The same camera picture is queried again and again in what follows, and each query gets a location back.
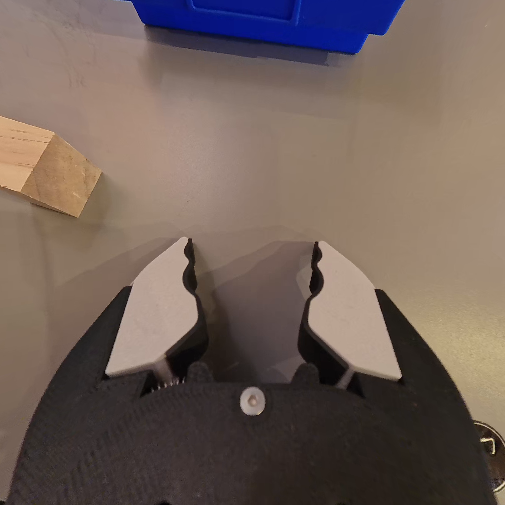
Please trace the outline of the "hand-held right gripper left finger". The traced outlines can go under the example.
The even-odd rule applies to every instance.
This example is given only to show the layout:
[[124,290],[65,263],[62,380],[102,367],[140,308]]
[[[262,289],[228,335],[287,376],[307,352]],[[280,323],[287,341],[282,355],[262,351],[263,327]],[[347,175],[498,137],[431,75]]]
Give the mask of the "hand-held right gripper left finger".
[[195,262],[193,241],[182,237],[138,274],[105,369],[108,377],[148,371],[160,385],[185,381],[208,348]]

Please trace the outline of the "blue plastic storage bin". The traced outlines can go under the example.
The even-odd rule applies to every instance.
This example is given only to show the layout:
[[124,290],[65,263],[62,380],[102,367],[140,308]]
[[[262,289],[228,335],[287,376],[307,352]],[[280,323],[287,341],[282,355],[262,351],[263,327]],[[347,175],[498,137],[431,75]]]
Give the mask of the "blue plastic storage bin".
[[131,1],[145,25],[357,54],[404,1]]

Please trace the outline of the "wooden cube block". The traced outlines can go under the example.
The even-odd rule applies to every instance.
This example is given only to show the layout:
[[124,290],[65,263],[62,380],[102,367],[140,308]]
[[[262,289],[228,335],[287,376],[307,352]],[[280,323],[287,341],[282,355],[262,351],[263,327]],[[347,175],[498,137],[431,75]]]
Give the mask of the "wooden cube block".
[[101,175],[56,133],[1,117],[1,190],[78,218]]

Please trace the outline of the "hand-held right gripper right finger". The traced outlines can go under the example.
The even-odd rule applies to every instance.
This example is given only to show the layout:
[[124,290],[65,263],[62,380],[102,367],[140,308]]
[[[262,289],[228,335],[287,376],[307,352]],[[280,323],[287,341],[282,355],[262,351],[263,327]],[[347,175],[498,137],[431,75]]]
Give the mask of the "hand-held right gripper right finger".
[[298,349],[323,385],[346,389],[358,373],[398,382],[401,369],[373,283],[324,241],[314,243]]

